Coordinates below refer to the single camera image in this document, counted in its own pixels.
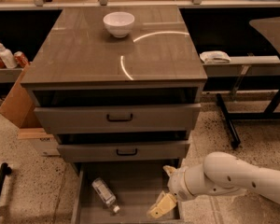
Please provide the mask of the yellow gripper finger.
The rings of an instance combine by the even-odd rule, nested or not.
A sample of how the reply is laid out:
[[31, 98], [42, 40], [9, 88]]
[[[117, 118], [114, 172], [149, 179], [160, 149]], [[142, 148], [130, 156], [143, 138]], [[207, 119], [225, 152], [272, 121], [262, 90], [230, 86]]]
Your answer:
[[168, 176], [172, 176], [176, 172], [176, 168], [174, 166], [169, 166], [169, 165], [164, 165], [163, 170]]
[[160, 218], [168, 214], [176, 207], [177, 200], [170, 192], [162, 191], [157, 201], [148, 209], [147, 216], [151, 218]]

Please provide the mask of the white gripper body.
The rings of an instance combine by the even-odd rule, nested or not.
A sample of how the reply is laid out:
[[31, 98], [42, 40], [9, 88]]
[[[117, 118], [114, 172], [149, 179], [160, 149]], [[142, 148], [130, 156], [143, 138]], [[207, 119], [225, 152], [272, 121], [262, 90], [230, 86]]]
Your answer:
[[169, 176], [168, 189], [178, 201], [185, 202], [190, 199], [190, 193], [185, 182], [185, 168], [178, 168], [174, 175]]

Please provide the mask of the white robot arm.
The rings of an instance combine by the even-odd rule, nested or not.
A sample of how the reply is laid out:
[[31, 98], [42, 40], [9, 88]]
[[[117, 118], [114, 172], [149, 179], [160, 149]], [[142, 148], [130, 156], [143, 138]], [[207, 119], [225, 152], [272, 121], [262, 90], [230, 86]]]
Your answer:
[[261, 168], [225, 152], [208, 154], [202, 164], [174, 168], [165, 165], [169, 176], [168, 192], [161, 192], [147, 215], [160, 218], [172, 211], [178, 202], [200, 195], [233, 195], [242, 189], [253, 191], [280, 204], [280, 171]]

